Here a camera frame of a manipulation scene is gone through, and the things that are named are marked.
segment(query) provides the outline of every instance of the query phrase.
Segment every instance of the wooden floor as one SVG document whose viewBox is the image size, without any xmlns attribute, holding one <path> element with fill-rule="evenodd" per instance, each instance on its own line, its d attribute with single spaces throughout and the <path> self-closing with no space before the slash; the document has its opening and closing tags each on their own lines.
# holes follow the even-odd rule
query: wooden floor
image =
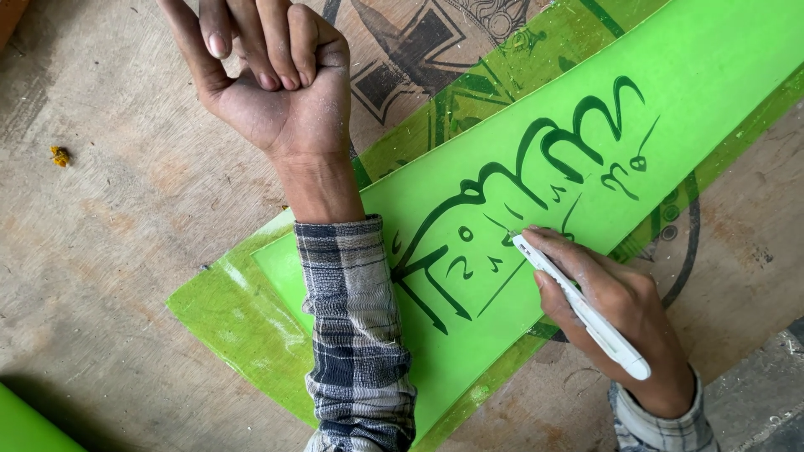
<svg viewBox="0 0 804 452">
<path fill-rule="evenodd" d="M 522 20 L 544 4 L 500 3 Z M 384 50 L 354 5 L 341 4 L 337 24 L 353 61 L 369 64 Z M 399 29 L 416 13 L 372 5 Z M 454 58 L 473 63 L 499 31 L 465 33 Z M 0 53 L 0 381 L 90 450 L 301 450 L 311 429 L 164 305 L 284 203 L 262 153 L 206 113 L 189 82 L 155 2 L 31 2 Z M 392 94 L 382 121 L 353 102 L 358 152 L 428 96 Z M 51 145 L 73 165 L 53 165 Z M 634 262 L 667 292 L 694 253 L 669 312 L 706 381 L 804 314 L 802 149 L 804 100 Z M 551 341 L 440 450 L 612 450 L 608 384 Z"/>
</svg>

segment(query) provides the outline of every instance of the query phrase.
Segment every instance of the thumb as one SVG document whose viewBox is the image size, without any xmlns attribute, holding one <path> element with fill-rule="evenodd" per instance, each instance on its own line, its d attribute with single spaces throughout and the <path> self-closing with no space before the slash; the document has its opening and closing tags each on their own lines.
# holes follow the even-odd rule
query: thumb
<svg viewBox="0 0 804 452">
<path fill-rule="evenodd" d="M 543 270 L 533 272 L 533 278 L 542 298 L 542 312 L 561 328 L 569 342 L 587 355 L 602 352 L 592 336 L 586 332 L 586 326 L 572 310 L 558 282 Z"/>
</svg>

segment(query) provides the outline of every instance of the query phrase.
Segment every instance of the green plastic sheet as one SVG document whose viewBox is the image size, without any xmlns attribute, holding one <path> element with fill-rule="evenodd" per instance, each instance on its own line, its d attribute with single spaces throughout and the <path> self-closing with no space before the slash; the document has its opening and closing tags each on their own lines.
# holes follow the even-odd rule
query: green plastic sheet
<svg viewBox="0 0 804 452">
<path fill-rule="evenodd" d="M 36 410 L 0 384 L 1 452 L 85 452 Z"/>
<path fill-rule="evenodd" d="M 804 60 L 802 18 L 790 0 L 673 0 L 363 192 L 385 219 L 421 434 L 542 314 L 507 230 L 608 253 Z M 309 330 L 292 237 L 253 257 Z"/>
</svg>

